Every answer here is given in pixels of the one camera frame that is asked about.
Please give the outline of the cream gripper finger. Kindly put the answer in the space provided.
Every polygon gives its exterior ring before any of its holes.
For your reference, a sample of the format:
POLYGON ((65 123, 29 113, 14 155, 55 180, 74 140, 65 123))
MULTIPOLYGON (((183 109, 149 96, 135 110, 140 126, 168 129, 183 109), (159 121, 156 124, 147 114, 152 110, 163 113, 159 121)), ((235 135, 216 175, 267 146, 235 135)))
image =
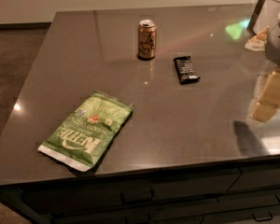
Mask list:
POLYGON ((251 106, 250 117, 261 122, 266 122, 270 120, 276 112, 277 109, 273 106, 255 102, 251 106))
POLYGON ((259 100, 266 105, 280 108, 280 73, 273 71, 268 75, 259 100))

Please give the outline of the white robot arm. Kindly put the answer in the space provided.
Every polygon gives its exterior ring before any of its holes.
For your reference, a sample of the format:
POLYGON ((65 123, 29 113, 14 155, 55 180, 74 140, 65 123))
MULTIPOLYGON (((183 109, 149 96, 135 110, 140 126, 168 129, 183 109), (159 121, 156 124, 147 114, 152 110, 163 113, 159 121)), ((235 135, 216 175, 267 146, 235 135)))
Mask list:
POLYGON ((252 119, 267 122, 280 109, 280 10, 270 25, 248 43, 256 45, 261 39, 268 64, 259 74, 248 114, 252 119))

